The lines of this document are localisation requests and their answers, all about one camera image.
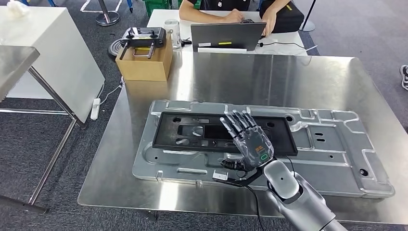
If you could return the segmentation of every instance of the cardboard box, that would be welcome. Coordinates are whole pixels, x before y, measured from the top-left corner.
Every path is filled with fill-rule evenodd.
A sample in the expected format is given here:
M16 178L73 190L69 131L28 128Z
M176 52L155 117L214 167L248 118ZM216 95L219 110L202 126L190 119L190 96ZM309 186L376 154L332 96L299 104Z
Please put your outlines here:
M170 72L171 60L173 59L173 47L171 37L167 35L166 45L156 48L151 59L134 56L134 49L129 48L123 59L119 57L123 48L119 51L115 61L120 73L125 80L167 81ZM136 54L147 54L149 51L137 49Z

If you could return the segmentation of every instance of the white table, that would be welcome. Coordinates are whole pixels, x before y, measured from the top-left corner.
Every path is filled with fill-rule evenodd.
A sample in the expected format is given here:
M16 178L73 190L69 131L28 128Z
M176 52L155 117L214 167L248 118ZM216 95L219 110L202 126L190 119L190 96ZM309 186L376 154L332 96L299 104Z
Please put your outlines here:
M32 66L85 123L105 78L66 8L29 9L26 17L13 19L7 7L0 6L0 42L36 48L40 57ZM52 99L28 73L7 97Z
M227 11L205 11L217 16L225 16L229 12ZM195 22L180 20L178 10L154 10L147 27L163 27L164 22L167 19L176 19L180 22L180 35L181 39L191 39L191 24L197 24ZM252 19L254 22L261 22L259 17L259 12L243 12L245 19ZM291 33L280 33L272 34L267 38L260 40L263 43L272 43L272 42L284 42L284 43L296 43L300 46L304 46L302 40L300 39L298 32ZM183 51L192 51L192 46L187 45L183 48ZM297 47L296 45L283 45L283 44L273 44L269 46L256 47L254 51L247 51L249 54L285 54L285 55L307 55L304 49Z

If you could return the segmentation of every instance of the metal table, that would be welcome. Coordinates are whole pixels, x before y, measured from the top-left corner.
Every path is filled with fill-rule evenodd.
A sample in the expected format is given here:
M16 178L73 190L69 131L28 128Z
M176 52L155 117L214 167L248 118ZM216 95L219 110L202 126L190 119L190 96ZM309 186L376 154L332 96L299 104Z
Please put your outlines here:
M351 110L395 196L325 196L339 220L408 224L408 135L356 58L175 52L168 82L127 81L78 197L81 205L255 215L246 189L138 180L132 165L153 100ZM257 191L262 216L281 216Z
M40 56L40 53L34 47L21 47L21 46L3 46L0 45L0 102L7 95L7 93L14 87L21 76L28 71L35 80L53 97L57 104L63 109L63 111L48 111L48 110L27 110L27 109L14 109L14 108L0 108L0 113L29 113L29 114L44 114L44 115L65 115L70 116L72 121L66 130L63 139L59 143L54 155L51 158L50 163L44 171L40 182L33 192L28 203L12 199L0 195L0 204L5 204L13 207L19 207L26 211L33 211L38 213L45 213L47 208L34 205L39 193L42 190L48 175L50 174L58 156L65 145L66 140L71 134L75 123L81 128L85 128L85 124L82 123L75 113L69 108L69 106L60 98L60 96L52 89L52 87L45 81L45 79L37 72L37 70L31 65Z

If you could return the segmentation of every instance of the robotic finger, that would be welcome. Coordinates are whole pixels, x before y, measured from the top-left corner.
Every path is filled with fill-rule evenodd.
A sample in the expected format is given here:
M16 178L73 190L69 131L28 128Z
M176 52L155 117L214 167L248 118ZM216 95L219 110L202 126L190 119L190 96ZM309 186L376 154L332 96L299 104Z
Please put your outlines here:
M240 120L241 124L243 125L243 127L245 129L249 128L249 124L248 122L245 120L245 118L241 115L241 113L239 113L237 110L232 110L232 112L234 113L234 115L236 117L238 117L238 119Z
M251 127L255 127L255 126L256 126L256 122L255 122L254 118L252 118L252 116L250 116L250 115L248 114L248 112L245 111L245 110L242 111L242 113L243 113L243 115L246 117L246 119L248 119L249 123L251 124Z
M227 121L225 121L224 118L220 118L219 121L221 121L222 125L227 129L228 133L234 138L237 136L237 133L234 131L234 129L229 125Z
M234 116L232 116L229 112L225 112L224 114L231 121L232 125L235 127L238 133L243 131L240 123L234 118Z

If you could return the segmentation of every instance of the shoe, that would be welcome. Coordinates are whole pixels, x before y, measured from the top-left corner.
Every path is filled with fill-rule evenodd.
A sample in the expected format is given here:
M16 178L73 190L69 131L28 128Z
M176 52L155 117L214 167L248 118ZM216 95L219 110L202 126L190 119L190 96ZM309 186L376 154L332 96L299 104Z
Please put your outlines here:
M402 65L399 72L402 76L401 85L405 90L408 90L408 65Z

